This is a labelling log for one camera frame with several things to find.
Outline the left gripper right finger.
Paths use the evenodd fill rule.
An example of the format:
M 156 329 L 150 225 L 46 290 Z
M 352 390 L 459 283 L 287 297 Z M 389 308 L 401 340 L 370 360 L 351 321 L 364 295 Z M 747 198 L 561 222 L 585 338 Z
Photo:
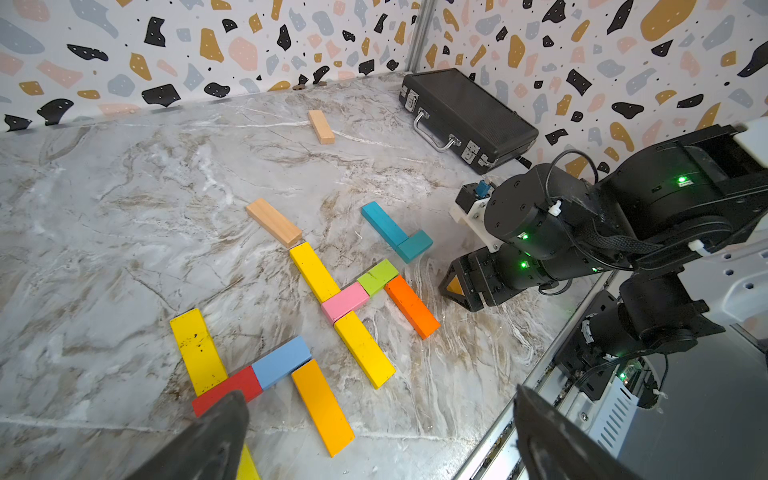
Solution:
M 533 389 L 514 399 L 517 449 L 531 479 L 625 479 L 637 474 L 591 440 Z

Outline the red block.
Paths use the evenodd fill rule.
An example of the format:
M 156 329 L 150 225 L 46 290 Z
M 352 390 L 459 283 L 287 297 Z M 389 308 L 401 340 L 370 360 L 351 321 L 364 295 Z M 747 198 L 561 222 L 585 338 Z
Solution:
M 248 403 L 263 393 L 263 388 L 252 366 L 243 368 L 237 374 L 214 386 L 192 402 L 197 417 L 204 415 L 227 394 L 241 392 Z

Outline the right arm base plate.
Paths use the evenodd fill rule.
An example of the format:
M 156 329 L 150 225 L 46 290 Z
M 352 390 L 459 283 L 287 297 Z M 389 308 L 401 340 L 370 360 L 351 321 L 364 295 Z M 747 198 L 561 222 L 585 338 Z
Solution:
M 599 400 L 611 381 L 610 361 L 645 349 L 634 332 L 625 305 L 608 290 L 600 291 L 576 323 L 554 356 L 554 363 L 573 385 L 586 374 L 578 390 L 590 400 Z

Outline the aluminium front rail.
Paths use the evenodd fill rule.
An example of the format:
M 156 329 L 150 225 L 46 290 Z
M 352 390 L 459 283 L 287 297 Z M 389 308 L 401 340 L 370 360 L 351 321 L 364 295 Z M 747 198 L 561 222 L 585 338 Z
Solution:
M 593 301 L 614 282 L 616 273 L 602 273 L 596 283 L 580 302 L 575 313 L 555 337 L 529 373 L 523 385 L 565 412 L 576 398 L 577 392 L 568 384 L 568 379 L 555 366 L 554 357 L 568 336 L 577 327 L 578 321 L 587 314 Z M 528 473 L 517 450 L 518 432 L 513 415 L 514 400 L 510 400 L 499 417 L 471 452 L 467 460 L 454 475 L 454 479 L 528 479 Z

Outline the pink block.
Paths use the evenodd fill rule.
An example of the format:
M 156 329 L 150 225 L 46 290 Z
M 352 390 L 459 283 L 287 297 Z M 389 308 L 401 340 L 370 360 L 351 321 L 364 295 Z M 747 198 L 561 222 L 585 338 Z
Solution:
M 353 282 L 340 293 L 323 302 L 321 307 L 329 324 L 334 325 L 350 312 L 364 305 L 370 296 L 359 282 Z

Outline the green block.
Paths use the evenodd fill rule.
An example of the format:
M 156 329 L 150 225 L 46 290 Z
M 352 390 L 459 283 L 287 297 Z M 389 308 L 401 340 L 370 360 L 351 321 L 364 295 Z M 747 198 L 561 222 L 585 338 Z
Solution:
M 384 259 L 360 276 L 357 282 L 369 297 L 373 297 L 398 275 L 397 268 L 388 259 Z

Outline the light blue block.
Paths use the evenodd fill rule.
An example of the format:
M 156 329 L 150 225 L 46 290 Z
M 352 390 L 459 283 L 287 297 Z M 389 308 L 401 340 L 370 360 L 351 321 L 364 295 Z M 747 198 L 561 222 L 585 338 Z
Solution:
M 296 336 L 256 360 L 251 367 L 262 390 L 266 391 L 311 359 L 307 344 L 301 336 Z

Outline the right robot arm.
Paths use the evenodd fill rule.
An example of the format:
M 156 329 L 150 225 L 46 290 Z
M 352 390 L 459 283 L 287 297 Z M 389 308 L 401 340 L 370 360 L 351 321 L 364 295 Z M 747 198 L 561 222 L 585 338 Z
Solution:
M 464 185 L 456 204 L 481 208 L 490 241 L 451 263 L 443 297 L 476 312 L 530 288 L 558 294 L 573 279 L 626 271 L 619 303 L 587 322 L 578 348 L 616 358 L 686 351 L 723 329 L 686 265 L 745 243 L 766 216 L 767 122 L 646 147 L 593 182 L 539 164 L 500 185 Z

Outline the orange block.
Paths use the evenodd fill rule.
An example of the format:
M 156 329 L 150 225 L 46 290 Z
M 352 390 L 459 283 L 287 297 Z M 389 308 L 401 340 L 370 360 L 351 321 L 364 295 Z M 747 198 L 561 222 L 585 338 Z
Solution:
M 440 323 L 402 276 L 398 275 L 389 281 L 384 289 L 422 340 L 440 327 Z

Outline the circuit board with leds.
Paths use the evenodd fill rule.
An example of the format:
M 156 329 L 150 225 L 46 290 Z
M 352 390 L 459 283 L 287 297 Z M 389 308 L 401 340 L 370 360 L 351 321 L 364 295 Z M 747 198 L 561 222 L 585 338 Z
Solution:
M 661 398 L 662 376 L 644 357 L 630 360 L 618 372 L 624 387 L 638 398 L 638 407 L 645 410 L 658 406 Z

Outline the tan wooden block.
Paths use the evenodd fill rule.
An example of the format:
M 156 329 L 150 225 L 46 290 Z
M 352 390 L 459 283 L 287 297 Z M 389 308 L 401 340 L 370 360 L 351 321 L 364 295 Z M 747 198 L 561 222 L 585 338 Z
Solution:
M 261 198 L 245 207 L 248 215 L 284 247 L 292 248 L 302 239 L 302 231 L 283 214 Z

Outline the lime yellow block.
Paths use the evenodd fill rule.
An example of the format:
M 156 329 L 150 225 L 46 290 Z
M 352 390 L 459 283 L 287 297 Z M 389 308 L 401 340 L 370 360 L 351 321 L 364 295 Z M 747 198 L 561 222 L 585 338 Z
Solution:
M 237 471 L 237 480 L 260 480 L 259 473 L 253 462 L 250 450 L 247 445 L 243 446 L 240 463 Z

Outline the orange-yellow small block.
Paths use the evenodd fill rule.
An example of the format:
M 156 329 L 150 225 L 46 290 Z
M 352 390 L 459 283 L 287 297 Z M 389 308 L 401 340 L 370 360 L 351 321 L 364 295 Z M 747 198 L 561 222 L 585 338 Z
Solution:
M 464 296 L 464 291 L 461 286 L 460 280 L 458 276 L 454 276 L 452 280 L 448 283 L 446 286 L 446 290 L 449 293 L 458 295 L 458 296 Z

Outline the black briefcase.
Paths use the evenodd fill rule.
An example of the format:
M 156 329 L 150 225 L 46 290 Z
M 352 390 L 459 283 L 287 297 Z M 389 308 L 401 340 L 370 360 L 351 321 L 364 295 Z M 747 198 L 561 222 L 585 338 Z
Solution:
M 532 166 L 524 155 L 538 130 L 458 69 L 406 75 L 399 99 L 423 140 L 457 155 L 476 174 L 510 161 Z

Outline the teal block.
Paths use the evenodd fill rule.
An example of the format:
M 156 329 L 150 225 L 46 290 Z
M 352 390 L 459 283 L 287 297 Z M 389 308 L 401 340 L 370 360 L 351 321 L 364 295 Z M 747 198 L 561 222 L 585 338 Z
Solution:
M 396 253 L 400 258 L 409 264 L 426 252 L 433 245 L 431 237 L 423 230 L 420 230 L 400 243 L 396 248 Z
M 364 205 L 361 211 L 363 217 L 391 248 L 396 249 L 408 239 L 408 235 L 377 202 Z

